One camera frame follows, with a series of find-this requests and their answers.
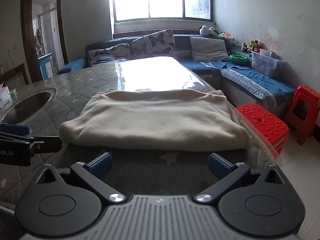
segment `blue cabinet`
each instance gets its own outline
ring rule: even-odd
[[[53,71],[52,53],[38,58],[38,61],[43,79],[48,79],[56,75]]]

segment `door frame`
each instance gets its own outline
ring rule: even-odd
[[[68,64],[68,56],[66,45],[64,42],[64,34],[62,28],[61,16],[61,0],[57,0],[57,16],[58,28],[60,36],[60,44],[64,64]],[[21,17],[21,31],[24,53],[26,55],[28,70],[30,73],[31,81],[37,82],[43,80],[39,61],[36,53],[36,44],[34,40],[33,26],[32,26],[32,0],[20,0],[20,17]]]

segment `folded sweater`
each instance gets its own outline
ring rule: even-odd
[[[93,96],[59,129],[64,143],[122,149],[214,152],[251,148],[252,138],[220,90],[114,91]]]

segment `silver screw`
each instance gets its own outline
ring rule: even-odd
[[[112,202],[120,202],[125,199],[125,196],[119,193],[114,193],[109,196],[109,200]]]
[[[196,196],[196,200],[202,203],[207,203],[212,200],[212,197],[209,194],[199,194]]]

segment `red plastic stool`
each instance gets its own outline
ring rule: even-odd
[[[301,108],[303,103],[307,103],[309,105],[309,111],[305,121],[300,119],[293,112],[296,106]],[[303,145],[307,137],[312,135],[316,126],[319,109],[320,94],[306,85],[298,86],[284,121],[292,124],[294,128],[300,131],[300,135],[297,139],[297,143],[300,145]]]
[[[288,126],[278,117],[257,104],[237,107],[280,154],[289,136]]]

